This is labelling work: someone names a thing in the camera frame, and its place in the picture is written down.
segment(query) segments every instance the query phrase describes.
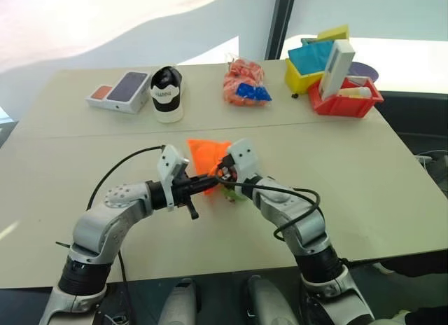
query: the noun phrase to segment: yellow box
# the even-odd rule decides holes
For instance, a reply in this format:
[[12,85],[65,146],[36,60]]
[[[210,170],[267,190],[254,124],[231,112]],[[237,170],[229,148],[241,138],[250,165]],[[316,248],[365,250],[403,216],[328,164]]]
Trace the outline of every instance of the yellow box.
[[348,39],[349,38],[349,26],[347,24],[335,27],[334,29],[327,29],[317,35],[317,40],[336,40],[336,39]]
[[295,68],[294,64],[289,59],[285,59],[286,73],[285,82],[291,92],[294,94],[306,94],[310,85],[320,80],[323,76],[323,71],[316,73],[300,75],[300,72]]

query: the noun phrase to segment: bag of carrots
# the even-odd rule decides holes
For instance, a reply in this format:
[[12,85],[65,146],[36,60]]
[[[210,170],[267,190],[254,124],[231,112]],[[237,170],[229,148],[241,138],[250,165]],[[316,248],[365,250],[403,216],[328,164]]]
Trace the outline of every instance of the bag of carrots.
[[223,96],[235,106],[264,106],[272,99],[263,86],[265,72],[255,62],[236,59],[225,74]]

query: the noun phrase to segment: red basket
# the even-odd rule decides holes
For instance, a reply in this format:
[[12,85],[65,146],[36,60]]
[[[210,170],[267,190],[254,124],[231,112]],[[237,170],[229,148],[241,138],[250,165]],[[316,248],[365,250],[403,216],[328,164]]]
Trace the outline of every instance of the red basket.
[[334,115],[334,116],[351,116],[364,117],[364,115],[372,108],[375,103],[383,102],[384,99],[379,94],[370,78],[366,78],[363,85],[357,85],[351,82],[348,78],[344,79],[341,88],[355,88],[355,87],[369,87],[372,92],[371,97],[356,98],[350,96],[333,95],[322,101],[319,94],[319,83],[315,82],[308,88],[309,100],[315,112],[319,115]]

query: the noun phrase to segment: yellow bin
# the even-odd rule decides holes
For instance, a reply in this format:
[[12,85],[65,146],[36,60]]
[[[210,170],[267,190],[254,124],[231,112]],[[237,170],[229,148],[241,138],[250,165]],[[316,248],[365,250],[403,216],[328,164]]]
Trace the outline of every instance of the yellow bin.
[[317,71],[316,73],[300,75],[297,68],[291,60],[286,59],[286,74],[285,82],[288,85],[291,92],[294,94],[306,94],[308,87],[320,80],[323,76],[323,71]]

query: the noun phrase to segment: white sneaker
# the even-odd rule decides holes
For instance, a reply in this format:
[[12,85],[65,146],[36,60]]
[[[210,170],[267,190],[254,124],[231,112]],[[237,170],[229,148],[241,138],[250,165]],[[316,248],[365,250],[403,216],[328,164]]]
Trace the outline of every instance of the white sneaker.
[[410,313],[410,312],[406,311],[406,310],[401,310],[394,318],[391,319],[391,321],[394,321],[397,324],[406,325],[405,317],[406,317],[406,314],[408,314],[408,313]]
[[388,268],[384,267],[381,263],[374,263],[372,266],[380,271],[381,274],[384,275],[390,275],[393,274],[395,271],[389,270]]

